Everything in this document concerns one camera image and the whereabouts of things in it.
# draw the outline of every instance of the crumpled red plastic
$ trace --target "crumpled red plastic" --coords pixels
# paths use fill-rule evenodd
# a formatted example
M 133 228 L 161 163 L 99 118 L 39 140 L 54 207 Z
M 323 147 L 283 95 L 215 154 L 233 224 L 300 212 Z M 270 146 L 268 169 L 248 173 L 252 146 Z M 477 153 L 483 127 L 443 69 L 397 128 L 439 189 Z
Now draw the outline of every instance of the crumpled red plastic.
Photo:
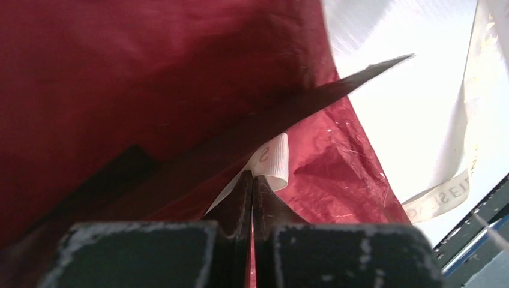
M 4 0 L 0 10 L 0 247 L 128 147 L 169 161 L 337 78 L 318 0 Z M 408 222 L 348 99 L 287 133 L 289 186 L 277 194 L 306 220 Z

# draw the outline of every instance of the red plastic bag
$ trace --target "red plastic bag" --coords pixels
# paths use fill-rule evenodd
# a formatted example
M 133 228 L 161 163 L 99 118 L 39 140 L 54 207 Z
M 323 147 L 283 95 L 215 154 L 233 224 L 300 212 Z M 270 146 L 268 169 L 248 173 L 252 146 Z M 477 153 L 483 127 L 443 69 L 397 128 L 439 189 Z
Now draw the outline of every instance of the red plastic bag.
M 337 78 L 318 0 L 6 0 L 0 10 L 0 246 L 128 147 L 169 161 Z M 290 184 L 278 194 L 306 220 L 386 222 L 385 209 L 408 221 L 347 99 L 288 135 Z

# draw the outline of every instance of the red plastic sheet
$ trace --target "red plastic sheet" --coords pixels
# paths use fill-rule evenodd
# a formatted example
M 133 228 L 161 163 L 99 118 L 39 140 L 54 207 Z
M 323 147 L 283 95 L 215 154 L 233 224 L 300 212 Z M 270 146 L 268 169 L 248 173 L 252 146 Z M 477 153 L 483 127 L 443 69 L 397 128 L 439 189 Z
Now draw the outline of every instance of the red plastic sheet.
M 0 10 L 0 246 L 132 145 L 169 161 L 337 78 L 319 0 L 4 0 Z M 385 211 L 408 222 L 347 99 L 288 135 L 290 184 L 278 195 L 306 220 L 384 223 Z M 207 207 L 214 195 L 196 199 Z

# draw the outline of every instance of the red bag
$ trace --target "red bag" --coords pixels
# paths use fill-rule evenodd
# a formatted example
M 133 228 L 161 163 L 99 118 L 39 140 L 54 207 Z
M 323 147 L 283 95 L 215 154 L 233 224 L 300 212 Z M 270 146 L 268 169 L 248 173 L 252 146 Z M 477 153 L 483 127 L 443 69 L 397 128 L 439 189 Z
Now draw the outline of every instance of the red bag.
M 337 78 L 318 0 L 5 0 L 0 10 L 0 246 L 133 145 L 170 161 Z M 386 210 L 408 222 L 347 99 L 287 133 L 291 174 L 278 195 L 306 220 L 387 222 Z M 228 175 L 187 199 L 201 207 L 190 215 L 171 217 L 170 205 L 150 218 L 200 217 Z

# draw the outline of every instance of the white surface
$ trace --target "white surface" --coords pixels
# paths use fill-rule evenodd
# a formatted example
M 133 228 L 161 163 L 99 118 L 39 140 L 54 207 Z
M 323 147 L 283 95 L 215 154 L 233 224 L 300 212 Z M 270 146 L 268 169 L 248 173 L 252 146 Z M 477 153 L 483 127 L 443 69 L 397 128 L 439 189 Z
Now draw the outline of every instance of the white surface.
M 466 127 L 460 95 L 477 0 L 324 0 L 340 76 L 369 64 L 416 57 L 351 93 L 350 100 L 401 201 L 461 172 Z M 509 87 L 501 87 L 507 95 Z M 508 172 L 509 97 L 498 97 L 477 181 L 458 208 L 419 227 L 436 245 Z M 496 157 L 490 152 L 497 151 Z

